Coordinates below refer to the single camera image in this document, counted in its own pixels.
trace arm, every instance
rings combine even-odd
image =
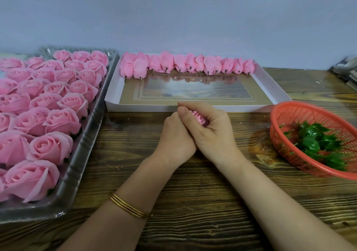
[[[196,151],[193,139],[177,112],[165,120],[155,152],[145,159],[115,192],[144,213],[150,213],[172,173]],[[58,250],[134,250],[146,219],[127,213],[106,201]]]
[[[340,235],[299,205],[239,151],[226,112],[205,103],[179,103],[178,113],[198,148],[244,199],[278,251],[356,251]],[[207,117],[204,128],[188,111]]]

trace woman's left hand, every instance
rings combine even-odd
[[[186,162],[196,149],[193,138],[178,117],[178,113],[174,112],[165,119],[163,131],[153,155],[164,158],[176,169]]]

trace hand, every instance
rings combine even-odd
[[[163,131],[153,155],[165,158],[174,168],[178,168],[196,152],[192,136],[175,112],[165,119]]]
[[[179,102],[178,106],[181,121],[194,137],[197,147],[211,162],[217,165],[241,155],[234,139],[231,121],[225,111],[205,102]],[[203,127],[189,110],[196,110],[206,117],[210,121],[209,125]]]

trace white wall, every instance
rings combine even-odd
[[[0,0],[0,51],[43,44],[326,69],[357,53],[357,0]]]

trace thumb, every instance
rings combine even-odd
[[[204,127],[201,125],[201,123],[199,123],[197,118],[195,118],[190,110],[184,106],[180,106],[177,108],[177,113],[182,123],[186,126],[194,138],[202,133]]]

